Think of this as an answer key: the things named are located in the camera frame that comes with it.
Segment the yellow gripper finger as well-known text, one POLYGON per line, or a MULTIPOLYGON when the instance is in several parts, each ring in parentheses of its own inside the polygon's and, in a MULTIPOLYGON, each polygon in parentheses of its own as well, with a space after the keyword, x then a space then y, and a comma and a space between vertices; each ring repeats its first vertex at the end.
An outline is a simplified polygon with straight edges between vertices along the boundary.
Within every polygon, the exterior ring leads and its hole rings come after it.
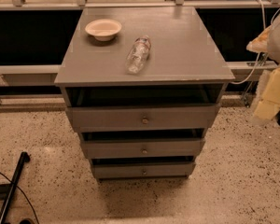
POLYGON ((268 122, 280 111, 280 66, 263 71, 251 108, 253 122, 268 122))
POLYGON ((256 38, 247 44, 246 49, 256 53, 267 52, 270 31, 271 27, 265 28, 256 38))

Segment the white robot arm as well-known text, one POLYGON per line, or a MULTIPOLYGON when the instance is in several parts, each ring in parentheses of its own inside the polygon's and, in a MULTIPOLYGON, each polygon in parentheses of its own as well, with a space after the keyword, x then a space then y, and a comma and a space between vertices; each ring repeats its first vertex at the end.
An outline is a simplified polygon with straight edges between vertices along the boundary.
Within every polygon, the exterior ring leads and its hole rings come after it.
POLYGON ((256 102, 253 104, 252 118, 256 122, 272 120, 280 111, 280 14, 272 24, 250 41, 246 49, 252 52, 264 52, 278 67, 264 71, 259 79, 256 102))

